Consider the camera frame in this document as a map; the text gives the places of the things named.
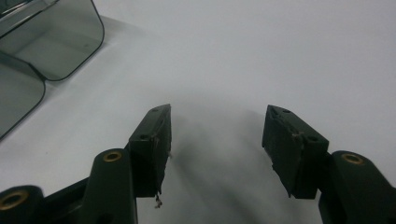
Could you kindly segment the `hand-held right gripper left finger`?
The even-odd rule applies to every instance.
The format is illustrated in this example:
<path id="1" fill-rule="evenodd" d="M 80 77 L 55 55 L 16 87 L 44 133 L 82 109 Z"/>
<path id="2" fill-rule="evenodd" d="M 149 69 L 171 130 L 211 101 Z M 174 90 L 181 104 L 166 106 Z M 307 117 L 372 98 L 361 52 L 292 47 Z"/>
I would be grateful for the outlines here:
<path id="1" fill-rule="evenodd" d="M 151 108 L 128 140 L 136 197 L 155 197 L 162 193 L 171 143 L 171 106 Z"/>

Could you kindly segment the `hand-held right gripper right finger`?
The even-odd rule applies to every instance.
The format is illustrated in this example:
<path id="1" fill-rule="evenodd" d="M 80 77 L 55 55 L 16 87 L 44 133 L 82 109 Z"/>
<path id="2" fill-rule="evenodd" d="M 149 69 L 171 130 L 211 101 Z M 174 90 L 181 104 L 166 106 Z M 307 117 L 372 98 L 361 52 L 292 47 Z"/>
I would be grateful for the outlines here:
<path id="1" fill-rule="evenodd" d="M 268 105 L 262 147 L 289 196 L 314 199 L 329 141 L 290 110 Z"/>

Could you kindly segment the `clear grey plastic compartment box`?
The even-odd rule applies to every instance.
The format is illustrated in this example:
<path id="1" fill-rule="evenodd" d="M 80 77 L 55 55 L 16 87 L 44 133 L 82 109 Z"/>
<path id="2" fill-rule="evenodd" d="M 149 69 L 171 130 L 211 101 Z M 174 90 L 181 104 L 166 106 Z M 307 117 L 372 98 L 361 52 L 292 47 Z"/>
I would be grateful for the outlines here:
<path id="1" fill-rule="evenodd" d="M 93 0 L 0 0 L 0 141 L 104 42 Z"/>

